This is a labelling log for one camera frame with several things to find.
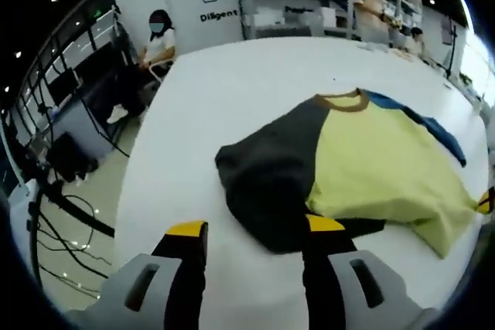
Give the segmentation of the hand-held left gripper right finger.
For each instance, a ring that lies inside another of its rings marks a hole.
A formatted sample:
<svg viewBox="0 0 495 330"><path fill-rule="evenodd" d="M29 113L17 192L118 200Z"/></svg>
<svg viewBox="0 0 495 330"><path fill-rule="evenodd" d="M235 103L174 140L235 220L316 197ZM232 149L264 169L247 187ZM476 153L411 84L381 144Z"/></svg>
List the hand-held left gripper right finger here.
<svg viewBox="0 0 495 330"><path fill-rule="evenodd" d="M407 293L403 278L358 250L334 219L307 215L302 282L311 329L424 329L438 315Z"/></svg>

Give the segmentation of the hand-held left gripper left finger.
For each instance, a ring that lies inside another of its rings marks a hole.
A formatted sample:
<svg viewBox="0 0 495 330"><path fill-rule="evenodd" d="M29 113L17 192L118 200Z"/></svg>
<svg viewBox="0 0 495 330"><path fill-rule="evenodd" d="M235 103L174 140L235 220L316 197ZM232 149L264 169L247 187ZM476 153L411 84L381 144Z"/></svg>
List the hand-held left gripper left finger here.
<svg viewBox="0 0 495 330"><path fill-rule="evenodd" d="M84 310L70 310L74 329L198 329L206 287L208 223L171 226L151 254L140 253L101 285Z"/></svg>

